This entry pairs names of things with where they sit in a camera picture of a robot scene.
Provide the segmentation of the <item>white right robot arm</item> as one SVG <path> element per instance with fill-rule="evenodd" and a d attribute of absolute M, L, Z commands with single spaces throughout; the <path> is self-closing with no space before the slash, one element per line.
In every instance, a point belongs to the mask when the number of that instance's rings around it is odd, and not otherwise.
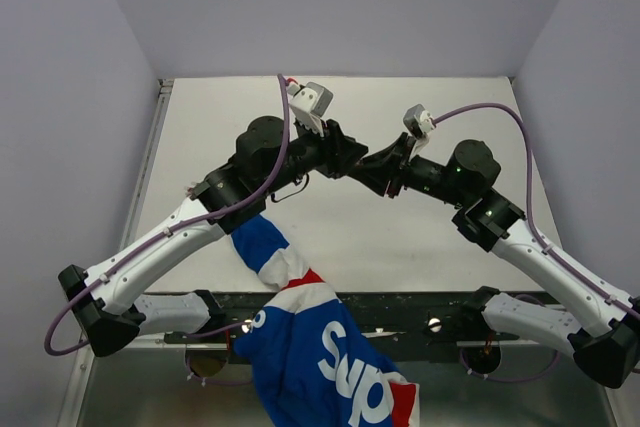
<path fill-rule="evenodd" d="M 564 308 L 482 288 L 460 314 L 462 331 L 474 339 L 494 331 L 532 340 L 572 358 L 595 382 L 621 387 L 639 362 L 638 299 L 549 241 L 494 189 L 501 167 L 484 142 L 459 142 L 444 165 L 414 154 L 415 143 L 401 135 L 358 161 L 351 178 L 380 196 L 412 189 L 455 207 L 452 221 L 466 240 L 517 268 Z"/>

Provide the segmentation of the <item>mannequin hand painted nails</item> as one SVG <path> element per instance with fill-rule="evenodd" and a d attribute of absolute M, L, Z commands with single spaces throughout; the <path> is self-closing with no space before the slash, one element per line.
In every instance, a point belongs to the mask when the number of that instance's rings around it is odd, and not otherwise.
<path fill-rule="evenodd" d="M 185 187 L 185 196 L 190 197 L 193 195 L 194 190 L 198 186 L 198 182 L 191 182 L 188 186 Z"/>

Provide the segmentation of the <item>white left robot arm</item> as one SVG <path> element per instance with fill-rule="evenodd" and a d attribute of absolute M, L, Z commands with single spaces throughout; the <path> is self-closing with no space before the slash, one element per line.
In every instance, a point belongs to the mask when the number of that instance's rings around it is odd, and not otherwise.
<path fill-rule="evenodd" d="M 112 355 L 143 335 L 178 333 L 209 342 L 220 334 L 223 315 L 211 294 L 146 290 L 191 254 L 264 211 L 277 190 L 313 170 L 340 178 L 368 151 L 334 120 L 323 123 L 319 134 L 297 131 L 289 140 L 282 119 L 253 120 L 237 137 L 228 162 L 193 187 L 158 226 L 100 264 L 71 265 L 59 274 L 95 356 Z"/>

